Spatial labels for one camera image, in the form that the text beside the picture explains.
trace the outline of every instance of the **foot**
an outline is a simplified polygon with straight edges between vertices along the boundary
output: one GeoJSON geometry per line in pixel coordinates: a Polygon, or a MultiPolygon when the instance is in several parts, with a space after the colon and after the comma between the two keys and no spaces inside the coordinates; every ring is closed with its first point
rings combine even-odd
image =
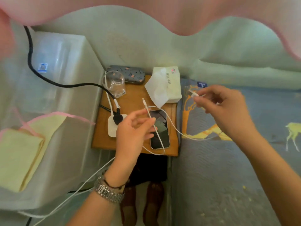
{"type": "Polygon", "coordinates": [[[148,186],[146,205],[143,212],[143,222],[146,226],[159,226],[158,215],[164,199],[162,183],[151,182],[148,186]]]}
{"type": "Polygon", "coordinates": [[[124,193],[124,199],[120,204],[122,225],[135,226],[137,222],[136,187],[125,188],[124,193]]]}

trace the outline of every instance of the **blue fabric tag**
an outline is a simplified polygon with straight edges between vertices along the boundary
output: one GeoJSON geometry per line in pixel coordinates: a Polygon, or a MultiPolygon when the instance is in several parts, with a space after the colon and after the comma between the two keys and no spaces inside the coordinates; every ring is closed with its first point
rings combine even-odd
{"type": "Polygon", "coordinates": [[[207,83],[198,82],[198,87],[200,88],[205,88],[207,86],[208,86],[207,83]]]}

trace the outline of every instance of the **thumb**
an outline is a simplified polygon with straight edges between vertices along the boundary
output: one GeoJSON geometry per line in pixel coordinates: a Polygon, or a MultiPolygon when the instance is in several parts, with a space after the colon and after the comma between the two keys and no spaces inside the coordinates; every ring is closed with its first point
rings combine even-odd
{"type": "Polygon", "coordinates": [[[137,131],[144,136],[147,131],[154,125],[155,121],[156,118],[149,118],[139,128],[137,128],[137,131]]]}
{"type": "Polygon", "coordinates": [[[193,97],[195,103],[198,107],[203,107],[206,110],[206,113],[214,114],[219,109],[219,107],[214,104],[212,101],[204,97],[193,97]]]}

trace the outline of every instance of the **phone screen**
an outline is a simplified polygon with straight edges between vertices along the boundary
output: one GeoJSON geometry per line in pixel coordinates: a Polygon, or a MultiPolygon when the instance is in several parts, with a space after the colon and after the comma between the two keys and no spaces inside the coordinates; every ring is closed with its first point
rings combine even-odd
{"type": "MultiPolygon", "coordinates": [[[[151,110],[150,116],[156,118],[155,126],[158,128],[158,134],[162,140],[164,148],[170,146],[168,129],[167,129],[167,118],[166,114],[162,110],[151,110]]],[[[157,136],[156,132],[153,132],[154,137],[150,139],[150,146],[152,149],[160,149],[162,145],[157,136]]]]}

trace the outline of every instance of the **watch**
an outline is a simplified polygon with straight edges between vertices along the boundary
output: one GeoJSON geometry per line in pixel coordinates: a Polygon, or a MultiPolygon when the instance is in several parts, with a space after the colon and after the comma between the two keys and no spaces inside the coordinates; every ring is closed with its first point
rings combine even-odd
{"type": "Polygon", "coordinates": [[[101,197],[113,203],[120,204],[124,198],[124,192],[120,193],[118,192],[118,190],[119,188],[110,187],[105,182],[104,176],[100,176],[94,184],[94,191],[98,193],[101,197]]]}

